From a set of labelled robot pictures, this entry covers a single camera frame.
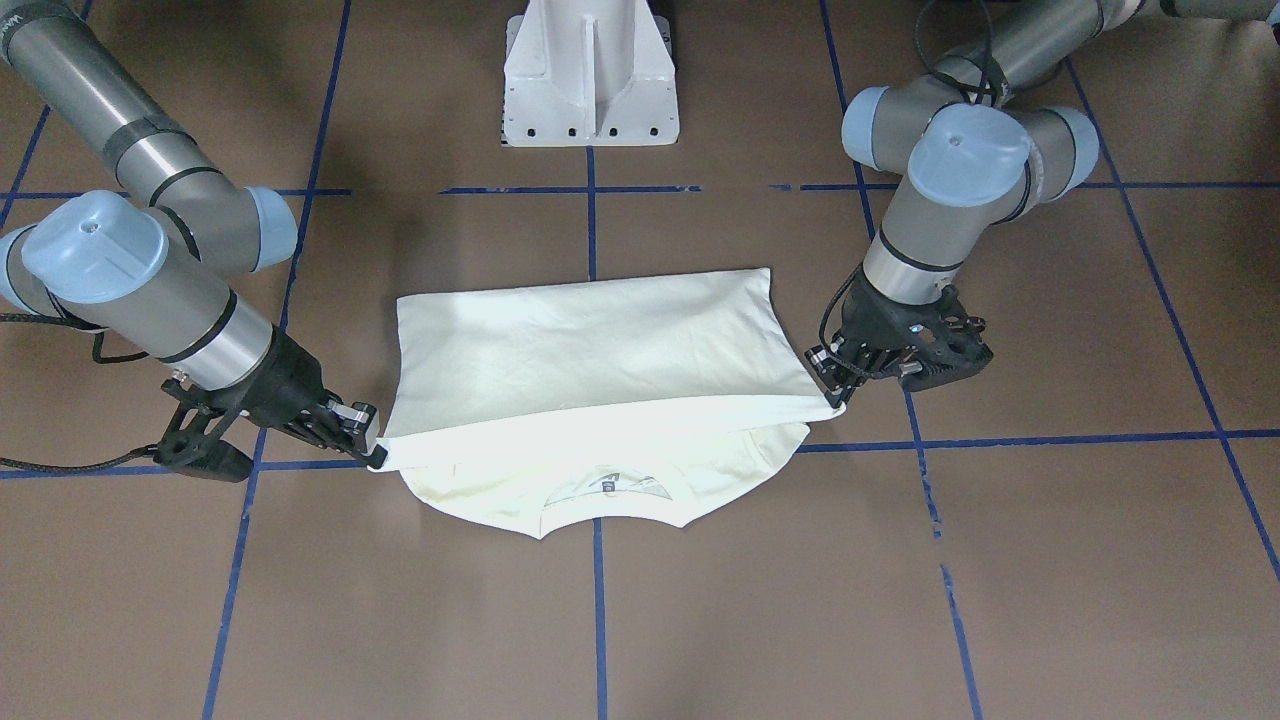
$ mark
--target blue joint cap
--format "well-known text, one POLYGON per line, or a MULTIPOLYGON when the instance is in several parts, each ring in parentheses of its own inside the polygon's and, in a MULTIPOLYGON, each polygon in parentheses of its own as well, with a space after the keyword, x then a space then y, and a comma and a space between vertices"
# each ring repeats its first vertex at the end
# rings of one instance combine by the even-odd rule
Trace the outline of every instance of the blue joint cap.
POLYGON ((95 190, 45 218, 22 263, 55 296, 81 305, 119 300, 145 286, 169 255, 154 218, 114 192, 95 190))
POLYGON ((1048 201, 1052 202, 1066 195, 1069 190, 1084 182, 1093 168, 1098 164, 1098 128, 1093 127, 1089 117, 1074 108, 1044 108, 1050 113, 1062 118, 1066 128, 1071 131, 1071 141, 1075 142, 1075 167, 1071 169, 1071 179, 1068 181, 1062 192, 1059 192, 1048 201))
POLYGON ((1027 129, 1007 114, 986 105, 948 105, 911 149, 906 174, 933 202, 977 208, 1018 184, 1030 149, 1027 129))
POLYGON ((18 291, 13 287, 13 279, 9 277, 9 255, 13 252, 13 243, 18 242, 18 236, 33 227, 36 225, 18 228, 12 233, 0 237, 0 297, 4 297, 14 307, 28 315, 35 315, 36 311, 27 307, 27 304, 18 297, 18 291))
POLYGON ((876 152, 872 149, 872 126, 876 124, 876 110, 887 90, 888 87, 868 87, 855 95, 840 126, 840 141, 845 146, 845 152, 877 170, 881 168, 876 164, 876 152))
POLYGON ((298 223, 279 192, 266 187, 246 187, 257 208, 257 265, 253 272, 293 258, 298 249, 298 223))

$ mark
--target white metal base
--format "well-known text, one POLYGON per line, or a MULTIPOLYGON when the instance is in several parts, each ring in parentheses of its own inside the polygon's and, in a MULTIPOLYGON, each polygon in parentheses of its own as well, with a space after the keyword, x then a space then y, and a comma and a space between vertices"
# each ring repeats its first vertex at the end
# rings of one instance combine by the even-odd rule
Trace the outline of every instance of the white metal base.
POLYGON ((507 23, 503 142, 676 142, 669 36, 669 24, 654 18, 645 0, 530 0, 525 14, 507 23))

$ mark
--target blue tape line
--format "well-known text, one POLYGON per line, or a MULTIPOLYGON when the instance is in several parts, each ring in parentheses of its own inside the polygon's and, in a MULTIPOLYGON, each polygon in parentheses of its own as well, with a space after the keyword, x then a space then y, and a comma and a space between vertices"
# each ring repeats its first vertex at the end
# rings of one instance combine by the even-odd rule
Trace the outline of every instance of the blue tape line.
MULTIPOLYGON (((1247 430, 1226 430, 1222 433, 1230 439, 1272 439, 1280 438, 1280 428, 1262 428, 1247 430)), ((1212 430, 1193 430, 1180 433, 1115 433, 1098 436, 1038 436, 1038 437, 1002 437, 1002 438, 969 438, 969 439, 925 439, 922 445, 925 450, 960 450, 984 447, 1024 447, 1024 446, 1070 446, 1070 445, 1116 445, 1140 442, 1185 442, 1217 439, 1217 433, 1212 430)), ((883 442, 847 442, 847 443, 809 443, 796 448, 799 454, 833 454, 833 452, 886 452, 915 450, 913 441, 883 441, 883 442)), ((266 473, 282 470, 349 470, 364 468, 364 462, 356 460, 273 460, 262 462, 259 468, 266 473)), ((0 480, 28 480, 28 479, 76 479, 76 478, 110 478, 119 475, 163 475, 169 471, 164 468, 151 465, 124 465, 109 468, 83 475, 58 475, 49 473, 32 473, 29 470, 0 470, 0 480)))
MULTIPOLYGON (((595 281, 595 149, 586 147, 586 277, 595 281)), ((604 626, 604 524, 593 521, 591 559, 595 573, 595 716, 609 717, 608 643, 604 626)))
POLYGON ((347 22, 351 19, 351 0, 342 4, 342 24, 338 26, 338 45, 333 51, 333 65, 329 68, 329 86, 324 95, 324 108, 320 110, 320 128, 316 132, 315 150, 311 152, 311 174, 307 176, 307 191, 302 200, 302 217, 298 220, 298 247, 289 263, 289 281, 284 286, 284 307, 280 310, 280 332, 289 327, 289 300, 293 297, 293 283, 298 279, 298 263, 306 246, 307 229, 311 227, 311 209, 315 206, 316 186, 320 179, 320 156, 324 155, 325 138, 329 135, 329 114, 333 111, 333 99, 338 92, 338 72, 342 69, 342 53, 347 44, 347 22))
POLYGON ((1271 190, 1280 182, 1125 182, 1130 190, 1271 190))
MULTIPOLYGON (((73 197, 79 197, 81 195, 84 195, 86 192, 88 192, 88 191, 83 190, 83 191, 64 191, 64 192, 0 192, 0 197, 4 197, 6 200, 8 199, 13 199, 13 200, 72 200, 73 197)), ((291 187, 291 188, 275 190, 275 192, 279 193, 279 195, 283 195, 283 196, 288 197, 288 196, 305 196, 305 195, 307 195, 308 191, 306 188, 301 188, 301 187, 291 187)), ((311 192, 311 195, 321 195, 321 196, 326 196, 326 197, 328 196, 349 197, 349 196, 355 195, 355 191, 351 190, 349 187, 321 187, 321 188, 316 188, 315 191, 310 191, 310 192, 311 192)), ((129 197, 129 193, 124 192, 123 190, 122 191, 116 191, 115 193, 119 195, 120 197, 129 197)))
POLYGON ((13 177, 13 183, 9 186, 9 197, 5 197, 4 206, 0 208, 0 228, 9 222, 9 213, 13 210, 13 195, 18 192, 22 187, 23 178, 27 177, 27 169, 31 167, 31 158, 36 154, 36 143, 40 142, 40 136, 45 133, 45 123, 49 122, 49 105, 40 111, 40 119, 36 120, 36 129, 31 132, 31 140, 27 141, 27 150, 22 154, 22 163, 18 164, 18 174, 13 177))
POLYGON ((599 193, 622 192, 701 192, 700 184, 607 184, 596 187, 599 193))
POLYGON ((796 452, 883 452, 887 450, 913 450, 914 442, 815 442, 801 445, 796 452))
MULTIPOLYGON (((302 256, 302 247, 306 241, 307 227, 311 219, 311 209, 315 201, 316 183, 320 177, 320 158, 324 155, 325 136, 329 128, 329 114, 333 110, 333 97, 338 90, 338 72, 342 69, 342 53, 347 40, 347 23, 351 20, 351 0, 342 5, 342 22, 338 26, 338 42, 333 51, 333 65, 329 69, 329 87, 325 91, 324 109, 320 113, 320 128, 316 133, 315 151, 311 154, 311 174, 307 178, 307 195, 302 204, 302 218, 298 222, 298 249, 293 254, 289 266, 289 281, 284 286, 284 306, 280 310, 279 328, 283 332, 289 324, 289 299, 293 295, 293 284, 298 278, 298 259, 302 256)), ((253 448, 253 471, 248 478, 248 487, 244 488, 244 509, 241 512, 239 533, 236 536, 236 552, 232 555, 232 569, 227 579, 227 597, 223 601, 223 620, 218 629, 218 644, 214 647, 214 661, 209 670, 209 688, 205 691, 204 720, 212 720, 214 706, 218 701, 218 684, 221 680, 223 659, 227 655, 227 639, 230 634, 232 615, 236 611, 236 593, 239 589, 241 566, 244 561, 244 546, 248 541, 250 516, 253 509, 253 498, 257 495, 257 479, 261 473, 259 466, 262 462, 262 451, 266 447, 266 429, 257 433, 257 443, 253 448)))
MULTIPOLYGON (((1084 94, 1084 86, 1080 83, 1080 76, 1075 72, 1075 64, 1071 63, 1070 58, 1065 60, 1065 64, 1068 73, 1071 76, 1071 82, 1075 85, 1075 92, 1080 96, 1080 104, 1084 106, 1085 114, 1088 114, 1089 119, 1093 120, 1094 127, 1098 127, 1097 117, 1093 114, 1093 108, 1089 105, 1089 100, 1084 94)), ((1187 333, 1183 332, 1183 324, 1178 319, 1176 310, 1174 310, 1174 302, 1169 297, 1169 291, 1165 288, 1165 281, 1160 275, 1160 268, 1156 266, 1156 258, 1152 255, 1151 246, 1147 243, 1147 236, 1142 229, 1142 223, 1138 220, 1138 213, 1134 211, 1133 202, 1129 199, 1129 192, 1120 181, 1120 170, 1116 168, 1115 159, 1111 156, 1106 140, 1102 137, 1101 127, 1098 127, 1098 146, 1102 151, 1102 158, 1107 161, 1107 168, 1111 170, 1111 179, 1115 183, 1116 190, 1120 191, 1120 199, 1124 201, 1125 213, 1129 215, 1129 223, 1133 225, 1134 236, 1138 238, 1138 247, 1142 250, 1142 256, 1147 263, 1147 269, 1151 272, 1151 278, 1156 283, 1156 291, 1160 293, 1160 301, 1164 304, 1165 313, 1169 315, 1169 322, 1174 328, 1174 334, 1178 336, 1178 345, 1183 348, 1183 356, 1187 359, 1187 365, 1192 370, 1192 378, 1196 380, 1196 388, 1199 391, 1201 400, 1204 402, 1204 410, 1208 411, 1210 421, 1213 424, 1213 432, 1222 445, 1222 452, 1226 455, 1228 465, 1230 465, 1231 474, 1235 477, 1235 484, 1240 491, 1240 496, 1244 498, 1244 505, 1249 510, 1249 516, 1253 519, 1253 527, 1258 533, 1258 538, 1262 541, 1263 550, 1266 550, 1267 560, 1271 561, 1271 571, 1275 574, 1276 580, 1280 580, 1280 557, 1276 556, 1275 544, 1271 542, 1271 536, 1267 533, 1266 524, 1262 521, 1262 515, 1258 512, 1257 503, 1253 500, 1253 493, 1249 491, 1249 484, 1244 479, 1244 474, 1240 471, 1240 466, 1235 460, 1235 452, 1231 450, 1231 443, 1222 428, 1222 421, 1219 418, 1217 409, 1213 406, 1213 398, 1210 397, 1208 386, 1204 383, 1204 377, 1201 373, 1199 365, 1196 363, 1196 355, 1192 352, 1192 346, 1187 340, 1187 333)))
POLYGON ((1193 439, 1217 439, 1217 434, 1211 430, 1193 430, 1181 433, 1114 433, 1098 436, 1039 436, 1039 437, 1010 437, 1010 438, 973 438, 973 439, 927 439, 924 447, 929 450, 964 448, 964 447, 1027 447, 1039 445, 1115 445, 1138 442, 1171 442, 1193 439))
POLYGON ((915 401, 911 393, 902 391, 906 401, 906 419, 911 423, 911 445, 915 447, 915 460, 920 465, 920 484, 924 488, 924 502, 929 507, 929 521, 933 524, 933 538, 942 538, 942 518, 938 515, 938 503, 933 501, 933 483, 929 480, 929 462, 924 457, 924 439, 920 437, 920 421, 915 415, 915 401))
POLYGON ((439 195, 581 195, 585 187, 449 187, 439 195))
POLYGON ((1236 438, 1270 438, 1280 437, 1280 429, 1270 428, 1265 430, 1226 430, 1226 437, 1231 439, 1236 438))
POLYGON ((969 689, 969 708, 973 711, 973 720, 982 720, 982 698, 978 696, 978 680, 973 674, 973 660, 969 657, 969 638, 964 633, 964 619, 960 616, 960 605, 956 603, 955 580, 946 562, 942 568, 942 585, 947 591, 947 605, 951 607, 951 626, 956 632, 956 647, 960 650, 960 666, 964 667, 964 683, 969 689))
POLYGON ((0 480, 56 480, 70 478, 122 478, 129 475, 166 475, 169 470, 159 465, 120 465, 108 468, 96 473, 83 473, 79 475, 59 475, 52 473, 35 473, 31 470, 0 470, 0 480))
MULTIPOLYGON (((845 76, 840 72, 840 54, 836 51, 836 37, 831 32, 831 12, 827 8, 827 0, 819 0, 818 6, 822 10, 822 29, 827 36, 827 54, 831 56, 831 73, 836 78, 836 94, 840 97, 840 111, 844 114, 844 111, 849 108, 849 100, 845 96, 845 76)), ((863 218, 867 220, 867 237, 870 240, 876 237, 876 218, 872 215, 872 202, 870 197, 867 195, 867 178, 863 176, 861 163, 854 163, 854 177, 858 178, 858 184, 855 184, 854 188, 858 190, 858 196, 863 202, 863 218)), ((800 186, 800 190, 805 190, 805 186, 800 186)))
POLYGON ((365 464, 358 460, 273 460, 262 462, 259 470, 362 470, 365 464))
POLYGON ((1274 190, 1280 182, 1082 182, 1075 187, 1088 190, 1274 190))
POLYGON ((613 184, 613 186, 547 186, 547 187, 449 187, 439 195, 604 195, 644 192, 701 192, 700 184, 613 184))
POLYGON ((828 183, 806 183, 800 186, 801 192, 814 192, 814 191, 849 191, 849 190, 861 190, 867 187, 865 183, 856 182, 828 182, 828 183))
POLYGON ((241 509, 239 529, 236 532, 236 550, 232 552, 232 569, 227 577, 227 594, 223 597, 223 615, 218 624, 218 642, 214 644, 214 660, 209 666, 209 685, 205 688, 205 710, 202 720, 212 720, 214 706, 218 702, 218 687, 223 679, 223 660, 227 657, 227 641, 230 638, 232 616, 236 612, 236 593, 239 591, 239 574, 244 564, 244 546, 248 543, 248 521, 253 510, 253 498, 257 497, 257 478, 261 470, 257 464, 262 460, 262 448, 266 447, 266 429, 257 432, 257 443, 253 446, 255 469, 248 475, 244 486, 244 506, 241 509))
POLYGON ((586 147, 586 279, 595 279, 595 149, 586 147))
POLYGON ((849 100, 845 97, 845 77, 840 72, 840 55, 836 53, 836 37, 831 32, 831 10, 827 8, 827 0, 818 0, 818 9, 822 12, 822 31, 827 36, 827 55, 831 56, 831 72, 836 77, 840 111, 844 113, 849 108, 849 100))
POLYGON ((595 566, 595 716, 609 720, 608 643, 604 628, 604 523, 593 521, 591 559, 595 566))

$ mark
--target cable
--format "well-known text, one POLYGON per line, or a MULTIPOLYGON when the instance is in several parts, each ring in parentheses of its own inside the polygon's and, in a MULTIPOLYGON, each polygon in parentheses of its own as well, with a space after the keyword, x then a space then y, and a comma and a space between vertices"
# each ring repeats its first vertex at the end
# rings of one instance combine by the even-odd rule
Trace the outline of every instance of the cable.
POLYGON ((146 352, 134 352, 132 355, 109 355, 102 356, 102 343, 106 341, 106 333, 97 333, 93 336, 93 350, 91 357, 99 365, 115 365, 118 363, 133 363, 134 360, 142 360, 143 357, 150 357, 146 352))
POLYGON ((929 73, 934 79, 946 85, 947 87, 959 90, 960 92, 973 95, 974 99, 970 100, 972 104, 978 104, 983 97, 989 97, 991 106, 995 108, 1000 102, 1000 90, 996 88, 995 82, 991 79, 991 63, 992 63, 992 47, 995 45, 995 24, 991 20, 991 10, 987 8, 986 0, 974 0, 978 8, 982 9, 982 17, 986 22, 986 31, 983 33, 983 56, 982 65, 978 70, 980 73, 978 85, 969 85, 957 81, 956 78, 940 72, 933 63, 929 61, 928 56, 924 54, 924 42, 920 36, 924 29, 924 18, 928 15, 929 10, 937 4, 937 0, 925 0, 924 6, 920 8, 920 13, 915 17, 915 28, 911 32, 911 40, 915 45, 915 56, 919 58, 920 64, 924 65, 924 70, 929 73))
POLYGON ((97 470, 106 470, 108 468, 115 468, 116 465, 124 465, 129 460, 137 460, 138 457, 154 457, 156 450, 159 450, 159 446, 156 445, 134 447, 119 457, 114 457, 104 462, 95 462, 93 465, 41 465, 40 462, 24 462, 22 460, 0 457, 0 466, 14 468, 17 470, 31 470, 32 473, 47 473, 51 475, 79 475, 84 473, 96 473, 97 470))
POLYGON ((822 345, 822 348, 827 351, 827 355, 829 355, 832 361, 835 361, 837 365, 858 375, 859 378, 869 380, 869 379, 877 379, 873 377, 873 373, 868 373, 867 370, 854 365, 852 363, 849 363, 847 360, 841 357, 840 354, 836 352, 836 350, 833 350, 829 343, 827 343, 827 323, 831 320, 831 311, 836 309, 836 304, 840 302, 840 299, 844 297, 846 292, 849 292, 849 288, 854 287, 854 281, 858 278, 858 270, 860 268, 861 265, 854 268, 852 273, 849 273, 849 277, 845 278, 845 282, 840 284, 840 290, 837 290, 836 295, 831 297, 831 302, 827 304, 827 309, 822 311, 822 322, 818 323, 818 343, 822 345))
MULTIPOLYGON (((32 325, 56 325, 63 328, 74 328, 83 331, 91 328, 83 320, 76 318, 50 318, 46 315, 26 315, 20 313, 0 313, 0 323, 27 323, 32 325)), ((93 351, 92 357, 95 363, 101 365, 109 365, 113 363, 128 363, 132 360, 141 360, 146 357, 146 352, 136 352, 133 355, 116 355, 110 357, 102 356, 102 333, 97 333, 93 337, 93 351)), ((44 465, 41 462, 27 462, 24 460, 13 460, 10 457, 0 457, 0 466, 14 468, 17 470, 31 470, 33 473, 49 473, 55 475, 78 475, 83 473, 93 473, 97 470, 106 470, 108 468, 115 468, 116 465, 123 465, 129 460, 137 460, 138 457, 152 457, 156 454, 155 445, 147 445, 142 447, 134 447, 133 450, 125 452, 119 457, 106 460, 102 462, 95 462, 92 465, 44 465)))
MULTIPOLYGON (((20 313, 0 313, 0 323, 29 323, 33 325, 56 325, 61 328, 72 328, 77 331, 90 331, 95 325, 76 319, 76 318, 51 318, 47 315, 24 315, 20 313)), ((119 363, 133 363, 134 360, 142 360, 148 357, 146 352, 134 352, 132 355, 102 355, 102 343, 106 341, 104 333, 99 332, 93 336, 93 348, 90 352, 90 357, 93 359, 99 365, 115 365, 119 363)))

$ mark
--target floor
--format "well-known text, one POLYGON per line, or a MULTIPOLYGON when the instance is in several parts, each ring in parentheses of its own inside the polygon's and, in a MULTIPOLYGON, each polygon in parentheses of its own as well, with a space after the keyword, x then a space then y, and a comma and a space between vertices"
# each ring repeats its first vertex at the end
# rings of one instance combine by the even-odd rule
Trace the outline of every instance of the floor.
MULTIPOLYGON (((680 142, 594 151, 499 146, 520 0, 84 12, 228 176, 289 196, 301 256, 237 287, 389 409, 417 292, 769 266, 812 345, 896 182, 841 152, 841 108, 919 73, 918 8, 678 3, 680 142)), ((5 228, 113 187, 0 88, 5 228)), ((859 391, 684 530, 536 542, 247 423, 242 484, 0 471, 0 716, 1275 717, 1277 91, 1261 24, 1144 14, 1079 50, 1019 102, 1085 109, 1102 160, 959 279, 992 365, 859 391)), ((172 411, 163 366, 70 331, 5 325, 0 359, 0 455, 96 461, 172 411)))

